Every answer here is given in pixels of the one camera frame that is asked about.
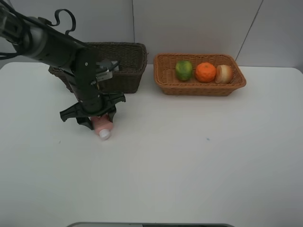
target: white table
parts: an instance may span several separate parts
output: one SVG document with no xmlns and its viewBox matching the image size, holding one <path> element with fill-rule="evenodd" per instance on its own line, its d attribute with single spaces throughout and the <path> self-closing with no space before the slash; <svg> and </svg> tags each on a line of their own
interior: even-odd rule
<svg viewBox="0 0 303 227">
<path fill-rule="evenodd" d="M 166 96 L 148 66 L 102 142 L 40 63 L 0 71 L 0 226 L 303 225 L 303 75 L 241 67 L 228 97 Z"/>
</svg>

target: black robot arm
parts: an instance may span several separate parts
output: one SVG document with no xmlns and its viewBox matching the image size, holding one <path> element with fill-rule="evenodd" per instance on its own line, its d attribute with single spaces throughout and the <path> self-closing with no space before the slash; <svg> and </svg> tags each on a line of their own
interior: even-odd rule
<svg viewBox="0 0 303 227">
<path fill-rule="evenodd" d="M 26 17 L 3 0 L 0 3 L 0 36 L 11 42 L 17 51 L 0 53 L 0 60 L 24 55 L 63 70 L 78 100 L 78 103 L 60 112 L 63 121 L 76 118 L 78 124 L 91 130 L 91 116 L 108 114 L 112 121 L 116 104 L 125 102 L 125 96 L 122 92 L 105 94 L 99 90 L 98 75 L 113 68 L 100 67 L 100 63 L 97 65 L 98 50 L 69 36 L 69 32 L 76 27 L 72 13 L 66 9 L 59 9 L 55 13 L 56 25 L 60 23 L 60 11 L 67 11 L 72 17 L 73 28 L 62 34 L 50 27 L 56 26 L 50 21 Z"/>
</svg>

